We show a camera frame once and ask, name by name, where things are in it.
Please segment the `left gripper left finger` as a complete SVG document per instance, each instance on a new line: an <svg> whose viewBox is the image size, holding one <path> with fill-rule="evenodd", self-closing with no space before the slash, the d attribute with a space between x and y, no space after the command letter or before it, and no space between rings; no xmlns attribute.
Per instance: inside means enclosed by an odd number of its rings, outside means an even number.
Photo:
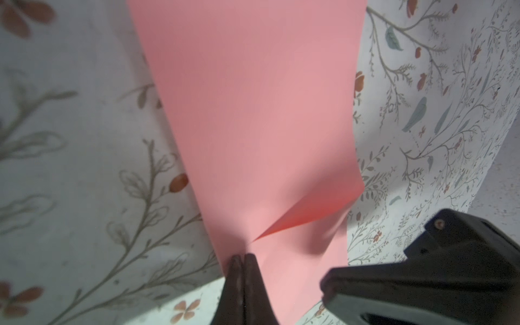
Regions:
<svg viewBox="0 0 520 325"><path fill-rule="evenodd" d="M244 324L244 272L240 255L231 258L222 295L211 325Z"/></svg>

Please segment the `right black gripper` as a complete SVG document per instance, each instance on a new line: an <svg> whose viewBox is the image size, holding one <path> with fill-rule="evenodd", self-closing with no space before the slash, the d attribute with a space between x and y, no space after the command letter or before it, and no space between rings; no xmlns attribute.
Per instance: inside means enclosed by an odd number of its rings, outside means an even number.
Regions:
<svg viewBox="0 0 520 325"><path fill-rule="evenodd" d="M443 209L404 254L331 269L327 310L347 324L503 324L519 296L519 245L485 219Z"/></svg>

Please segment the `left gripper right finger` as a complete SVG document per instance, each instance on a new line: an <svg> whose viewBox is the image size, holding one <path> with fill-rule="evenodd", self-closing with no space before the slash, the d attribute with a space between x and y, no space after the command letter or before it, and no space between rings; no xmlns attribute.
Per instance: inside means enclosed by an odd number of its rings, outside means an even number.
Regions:
<svg viewBox="0 0 520 325"><path fill-rule="evenodd" d="M244 259L244 324L279 325L254 254Z"/></svg>

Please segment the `pink square paper sheet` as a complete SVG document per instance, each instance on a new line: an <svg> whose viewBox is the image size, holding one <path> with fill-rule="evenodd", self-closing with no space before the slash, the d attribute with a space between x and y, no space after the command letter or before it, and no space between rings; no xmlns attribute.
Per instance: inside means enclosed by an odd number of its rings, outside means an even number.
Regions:
<svg viewBox="0 0 520 325"><path fill-rule="evenodd" d="M347 262L364 190L353 94L365 1L130 1L222 266L253 253L294 324Z"/></svg>

